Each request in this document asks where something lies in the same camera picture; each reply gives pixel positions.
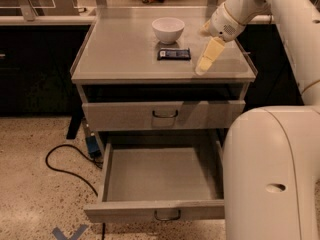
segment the white bowl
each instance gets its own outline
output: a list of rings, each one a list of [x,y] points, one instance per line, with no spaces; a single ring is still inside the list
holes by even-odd
[[[172,44],[177,41],[184,26],[184,22],[177,18],[159,18],[152,22],[154,34],[164,44]]]

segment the lab bench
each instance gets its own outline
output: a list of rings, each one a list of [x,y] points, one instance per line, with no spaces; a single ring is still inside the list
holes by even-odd
[[[71,69],[90,129],[104,155],[93,222],[224,218],[221,141],[242,113],[256,70],[229,42],[204,75],[195,67],[209,41],[198,30],[210,7],[100,9]],[[151,23],[186,24],[172,45]],[[160,48],[190,48],[190,61],[158,61]]]

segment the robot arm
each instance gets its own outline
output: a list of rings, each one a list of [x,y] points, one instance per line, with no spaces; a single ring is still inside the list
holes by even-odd
[[[320,13],[309,0],[226,0],[213,13],[206,30],[224,42],[232,41],[253,17],[268,10],[305,105],[320,104]]]
[[[265,0],[226,0],[213,13],[207,31],[224,42],[232,41],[255,16],[269,10]]]
[[[251,110],[230,127],[223,148],[227,239],[319,240],[319,12],[309,0],[227,0],[207,27],[231,41],[267,6],[303,101],[313,106]]]

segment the countertop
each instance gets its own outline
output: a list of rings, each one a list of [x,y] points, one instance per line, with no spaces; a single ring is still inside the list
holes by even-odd
[[[195,73],[200,54],[210,37],[201,36],[200,27],[210,18],[210,7],[103,8],[88,42],[75,63],[76,84],[108,83],[197,83],[251,82],[255,73],[235,42],[209,71]],[[176,17],[185,22],[175,44],[164,45],[155,37],[151,23],[160,17]],[[190,48],[190,61],[158,61],[160,48]]]

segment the terrazzo floor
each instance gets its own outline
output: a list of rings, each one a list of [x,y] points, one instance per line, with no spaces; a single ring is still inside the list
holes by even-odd
[[[70,118],[0,118],[0,239],[101,239],[101,224],[91,223],[83,211],[96,196],[81,180],[50,170],[47,153],[72,144],[87,153],[83,129],[66,140]],[[100,169],[75,150],[63,147],[49,158],[95,188]],[[225,223],[217,221],[106,224],[105,239],[224,240]]]

